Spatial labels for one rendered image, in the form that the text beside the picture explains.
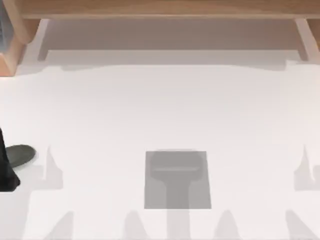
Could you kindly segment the wooden open shelf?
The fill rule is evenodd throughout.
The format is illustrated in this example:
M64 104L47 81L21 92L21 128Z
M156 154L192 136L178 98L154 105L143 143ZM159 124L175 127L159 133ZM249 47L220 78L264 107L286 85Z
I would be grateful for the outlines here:
M22 0L46 20L48 50L301 50L298 21L320 52L320 0Z

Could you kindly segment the grey square mat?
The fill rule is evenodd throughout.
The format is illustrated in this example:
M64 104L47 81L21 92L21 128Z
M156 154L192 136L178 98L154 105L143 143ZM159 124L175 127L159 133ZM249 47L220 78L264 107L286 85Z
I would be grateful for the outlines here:
M212 208L206 151L147 151L144 179L145 209Z

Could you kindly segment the dark grey oval mouse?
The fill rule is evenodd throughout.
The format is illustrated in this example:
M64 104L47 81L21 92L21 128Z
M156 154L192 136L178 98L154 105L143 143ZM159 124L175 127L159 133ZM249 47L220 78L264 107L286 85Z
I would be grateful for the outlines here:
M17 168L30 162L36 156L36 150L30 145L18 144L7 147L6 154L11 167Z

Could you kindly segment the wooden cupboard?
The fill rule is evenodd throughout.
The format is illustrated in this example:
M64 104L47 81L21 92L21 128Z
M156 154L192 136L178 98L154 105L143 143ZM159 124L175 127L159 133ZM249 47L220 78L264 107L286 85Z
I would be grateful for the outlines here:
M0 77L12 77L33 41L40 19L23 16L24 0L0 0Z

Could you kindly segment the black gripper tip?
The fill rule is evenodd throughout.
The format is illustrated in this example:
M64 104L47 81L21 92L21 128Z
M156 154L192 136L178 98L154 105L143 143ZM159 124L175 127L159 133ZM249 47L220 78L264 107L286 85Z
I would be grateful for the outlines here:
M21 181L9 162L3 132L0 128L0 192L13 192L20 184Z

